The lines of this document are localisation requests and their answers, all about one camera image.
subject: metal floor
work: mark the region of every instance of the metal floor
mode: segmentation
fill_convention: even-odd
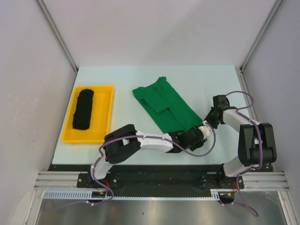
[[[93,206],[79,203],[50,210],[73,200],[43,200],[37,225],[286,225],[277,192],[244,193],[259,213],[253,217],[242,206],[222,207],[216,201],[116,200]]]

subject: yellow box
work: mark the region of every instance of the yellow box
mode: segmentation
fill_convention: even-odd
[[[73,129],[73,115],[76,110],[80,91],[94,91],[90,128],[87,130]],[[104,143],[109,133],[113,108],[113,86],[80,86],[75,87],[61,141],[64,143]]]

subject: wall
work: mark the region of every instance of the wall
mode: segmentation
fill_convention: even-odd
[[[274,126],[278,171],[285,172],[298,209],[300,187],[300,1],[286,0],[245,77],[261,121]]]
[[[275,0],[45,0],[77,66],[240,66]]]
[[[50,159],[75,74],[33,0],[0,1],[0,224]]]

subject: black folded cloth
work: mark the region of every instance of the black folded cloth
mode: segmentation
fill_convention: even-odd
[[[73,115],[73,129],[87,130],[90,128],[94,91],[84,89],[80,91],[76,111]]]

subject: green cloth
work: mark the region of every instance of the green cloth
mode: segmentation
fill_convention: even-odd
[[[132,92],[163,133],[188,131],[202,123],[202,119],[167,82],[166,77],[160,77],[154,84]]]

